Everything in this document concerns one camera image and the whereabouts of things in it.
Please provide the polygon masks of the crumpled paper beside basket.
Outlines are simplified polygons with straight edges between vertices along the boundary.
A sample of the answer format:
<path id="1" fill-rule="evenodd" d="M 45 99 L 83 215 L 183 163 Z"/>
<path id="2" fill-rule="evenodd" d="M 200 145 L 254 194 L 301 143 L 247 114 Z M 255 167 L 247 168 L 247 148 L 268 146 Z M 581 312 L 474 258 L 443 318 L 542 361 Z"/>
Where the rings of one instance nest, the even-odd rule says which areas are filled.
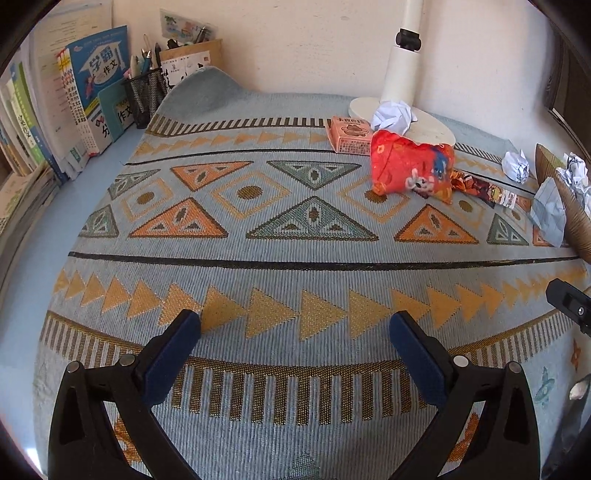
<path id="1" fill-rule="evenodd" d="M 554 178 L 546 178 L 537 190 L 530 209 L 530 218 L 546 242 L 553 247 L 562 245 L 567 218 Z"/>

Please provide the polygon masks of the crumpled paper ball centre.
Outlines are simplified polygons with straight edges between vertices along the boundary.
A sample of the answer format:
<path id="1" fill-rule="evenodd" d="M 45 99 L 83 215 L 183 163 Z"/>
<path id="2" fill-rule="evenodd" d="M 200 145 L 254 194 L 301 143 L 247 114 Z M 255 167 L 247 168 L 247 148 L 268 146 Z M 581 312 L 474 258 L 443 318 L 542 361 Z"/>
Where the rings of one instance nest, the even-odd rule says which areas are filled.
<path id="1" fill-rule="evenodd" d="M 375 111 L 370 127 L 374 131 L 385 130 L 404 136 L 418 118 L 412 107 L 404 101 L 387 101 L 381 103 Z"/>

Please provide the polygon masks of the stack of flat workbooks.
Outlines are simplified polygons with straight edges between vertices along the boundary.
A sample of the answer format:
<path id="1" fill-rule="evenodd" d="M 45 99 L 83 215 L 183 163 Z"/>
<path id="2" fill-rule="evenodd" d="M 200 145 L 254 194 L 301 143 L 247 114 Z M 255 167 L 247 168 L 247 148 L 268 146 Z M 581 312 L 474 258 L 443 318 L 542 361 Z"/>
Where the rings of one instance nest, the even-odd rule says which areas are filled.
<path id="1" fill-rule="evenodd" d="M 26 176 L 11 173 L 1 184 L 1 282 L 39 209 L 57 187 L 54 171 L 46 163 Z"/>

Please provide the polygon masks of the red snack bag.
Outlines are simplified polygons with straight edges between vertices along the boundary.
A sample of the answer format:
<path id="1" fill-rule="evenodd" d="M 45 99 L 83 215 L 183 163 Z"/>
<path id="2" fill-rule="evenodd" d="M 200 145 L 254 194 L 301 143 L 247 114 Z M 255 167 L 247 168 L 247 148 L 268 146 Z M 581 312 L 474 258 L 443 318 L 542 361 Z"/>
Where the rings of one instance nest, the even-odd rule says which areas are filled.
<path id="1" fill-rule="evenodd" d="M 372 189 L 380 196 L 414 191 L 451 204 L 454 163 L 449 144 L 416 143 L 386 130 L 370 143 Z"/>

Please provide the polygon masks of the white desk lamp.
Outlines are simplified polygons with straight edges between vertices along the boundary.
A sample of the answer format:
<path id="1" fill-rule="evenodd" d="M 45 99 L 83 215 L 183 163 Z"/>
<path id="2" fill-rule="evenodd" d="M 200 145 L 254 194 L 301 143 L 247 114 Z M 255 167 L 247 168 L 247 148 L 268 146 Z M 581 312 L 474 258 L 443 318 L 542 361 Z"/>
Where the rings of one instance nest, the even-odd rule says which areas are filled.
<path id="1" fill-rule="evenodd" d="M 382 94 L 379 98 L 353 99 L 349 103 L 349 116 L 370 123 L 381 103 L 404 101 L 412 107 L 418 121 L 411 125 L 410 130 L 403 137 L 416 143 L 453 146 L 456 138 L 452 131 L 440 120 L 415 106 L 416 90 L 420 79 L 423 7 L 422 0 L 404 3 L 404 16 L 390 51 Z"/>

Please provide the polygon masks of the small crumpled paper ball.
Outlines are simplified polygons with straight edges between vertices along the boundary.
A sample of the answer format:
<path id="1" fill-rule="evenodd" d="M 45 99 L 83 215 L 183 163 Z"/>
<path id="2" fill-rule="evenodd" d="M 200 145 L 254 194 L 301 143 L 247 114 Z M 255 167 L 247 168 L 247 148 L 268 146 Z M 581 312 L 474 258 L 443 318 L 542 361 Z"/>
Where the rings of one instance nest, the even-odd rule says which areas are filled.
<path id="1" fill-rule="evenodd" d="M 504 174 L 513 182 L 525 184 L 530 174 L 530 164 L 523 150 L 507 151 L 501 162 Z"/>

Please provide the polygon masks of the red illustrated long box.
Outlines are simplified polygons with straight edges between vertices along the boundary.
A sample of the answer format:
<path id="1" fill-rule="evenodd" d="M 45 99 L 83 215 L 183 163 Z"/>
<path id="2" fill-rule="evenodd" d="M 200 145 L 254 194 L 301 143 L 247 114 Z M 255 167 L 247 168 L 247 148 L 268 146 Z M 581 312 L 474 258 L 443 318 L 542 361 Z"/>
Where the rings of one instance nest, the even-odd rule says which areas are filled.
<path id="1" fill-rule="evenodd" d="M 505 208 L 514 209 L 517 204 L 518 195 L 516 193 L 466 172 L 454 170 L 451 174 L 451 184 L 456 191 Z"/>

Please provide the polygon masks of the brown paper storage box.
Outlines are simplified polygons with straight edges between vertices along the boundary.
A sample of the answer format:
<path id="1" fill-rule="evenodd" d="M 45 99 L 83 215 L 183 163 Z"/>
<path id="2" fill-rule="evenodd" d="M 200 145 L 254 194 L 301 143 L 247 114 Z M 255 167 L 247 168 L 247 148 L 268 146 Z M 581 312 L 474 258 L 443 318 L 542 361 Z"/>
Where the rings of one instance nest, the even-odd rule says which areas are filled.
<path id="1" fill-rule="evenodd" d="M 224 69 L 222 40 L 164 50 L 160 53 L 161 73 L 168 91 L 182 80 L 205 67 Z"/>

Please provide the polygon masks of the upright row of books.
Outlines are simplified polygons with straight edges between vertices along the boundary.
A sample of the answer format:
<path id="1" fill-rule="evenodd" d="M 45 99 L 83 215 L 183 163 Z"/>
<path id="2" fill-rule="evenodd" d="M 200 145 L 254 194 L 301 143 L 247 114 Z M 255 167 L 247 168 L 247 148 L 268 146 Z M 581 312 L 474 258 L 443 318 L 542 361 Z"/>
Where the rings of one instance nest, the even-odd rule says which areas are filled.
<path id="1" fill-rule="evenodd" d="M 75 179 L 89 155 L 79 136 L 61 80 L 58 54 L 70 43 L 112 27 L 110 1 L 66 1 L 40 19 L 13 55 L 1 85 L 28 89 L 38 132 L 35 142 L 58 181 Z"/>

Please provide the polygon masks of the orange small carton box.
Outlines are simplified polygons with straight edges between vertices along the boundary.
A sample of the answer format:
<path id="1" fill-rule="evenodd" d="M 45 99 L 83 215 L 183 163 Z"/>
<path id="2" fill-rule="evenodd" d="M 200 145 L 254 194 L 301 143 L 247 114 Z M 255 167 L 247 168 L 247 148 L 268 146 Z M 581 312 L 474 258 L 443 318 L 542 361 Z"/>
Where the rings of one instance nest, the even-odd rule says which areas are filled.
<path id="1" fill-rule="evenodd" d="M 374 132 L 366 120 L 334 116 L 328 120 L 325 131 L 335 153 L 370 155 L 370 143 Z"/>

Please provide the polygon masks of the black mesh pen holder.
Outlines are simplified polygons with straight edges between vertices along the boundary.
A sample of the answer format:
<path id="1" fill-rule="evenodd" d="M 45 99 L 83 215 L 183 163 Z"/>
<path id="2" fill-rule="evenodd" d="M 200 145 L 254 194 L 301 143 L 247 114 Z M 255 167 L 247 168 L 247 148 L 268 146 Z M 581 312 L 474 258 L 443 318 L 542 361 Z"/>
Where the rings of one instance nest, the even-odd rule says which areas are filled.
<path id="1" fill-rule="evenodd" d="M 160 69 L 153 69 L 122 82 L 131 115 L 138 129 L 145 129 L 167 90 Z"/>

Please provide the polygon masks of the crumpled bluish paper ball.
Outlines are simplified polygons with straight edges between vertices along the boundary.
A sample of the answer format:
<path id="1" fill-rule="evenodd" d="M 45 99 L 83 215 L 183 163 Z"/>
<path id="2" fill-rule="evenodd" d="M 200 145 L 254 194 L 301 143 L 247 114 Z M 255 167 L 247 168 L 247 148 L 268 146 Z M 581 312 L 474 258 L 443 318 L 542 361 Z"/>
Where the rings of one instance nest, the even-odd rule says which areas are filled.
<path id="1" fill-rule="evenodd" d="M 591 217 L 591 186 L 585 161 L 574 152 L 563 154 L 564 166 L 557 167 L 559 178 L 565 183 L 576 201 Z"/>

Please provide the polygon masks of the dark wall monitor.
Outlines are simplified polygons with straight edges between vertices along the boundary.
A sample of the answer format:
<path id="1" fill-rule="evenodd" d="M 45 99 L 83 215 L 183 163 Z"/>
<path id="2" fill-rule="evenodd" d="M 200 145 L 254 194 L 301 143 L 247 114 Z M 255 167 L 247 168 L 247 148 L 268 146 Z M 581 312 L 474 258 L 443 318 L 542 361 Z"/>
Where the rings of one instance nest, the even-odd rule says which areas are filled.
<path id="1" fill-rule="evenodd" d="M 544 105 L 590 160 L 590 38 L 568 18 L 550 18 L 554 57 Z"/>

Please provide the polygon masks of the blue boxed book set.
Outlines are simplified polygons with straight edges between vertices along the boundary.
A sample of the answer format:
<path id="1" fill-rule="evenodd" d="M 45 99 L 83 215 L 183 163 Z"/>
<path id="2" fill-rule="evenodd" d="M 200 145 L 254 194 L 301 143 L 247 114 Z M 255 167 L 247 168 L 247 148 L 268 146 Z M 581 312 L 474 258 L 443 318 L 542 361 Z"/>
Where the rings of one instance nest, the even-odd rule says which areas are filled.
<path id="1" fill-rule="evenodd" d="M 129 60 L 125 25 L 76 40 L 58 54 L 69 109 L 91 157 L 102 154 L 133 123 L 123 87 Z"/>

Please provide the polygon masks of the brown woven basket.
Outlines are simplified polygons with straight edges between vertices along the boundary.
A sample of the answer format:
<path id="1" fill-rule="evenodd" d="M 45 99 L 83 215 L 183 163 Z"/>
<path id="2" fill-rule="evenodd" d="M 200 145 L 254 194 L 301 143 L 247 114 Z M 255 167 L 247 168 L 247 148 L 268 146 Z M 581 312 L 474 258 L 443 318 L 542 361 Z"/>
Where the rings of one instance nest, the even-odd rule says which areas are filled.
<path id="1" fill-rule="evenodd" d="M 590 217 L 584 207 L 576 199 L 575 194 L 567 187 L 556 169 L 562 165 L 561 160 L 541 144 L 536 145 L 535 170 L 539 184 L 547 178 L 553 178 L 562 204 L 565 207 L 566 223 L 564 237 L 566 243 L 573 248 L 586 263 L 590 263 Z"/>

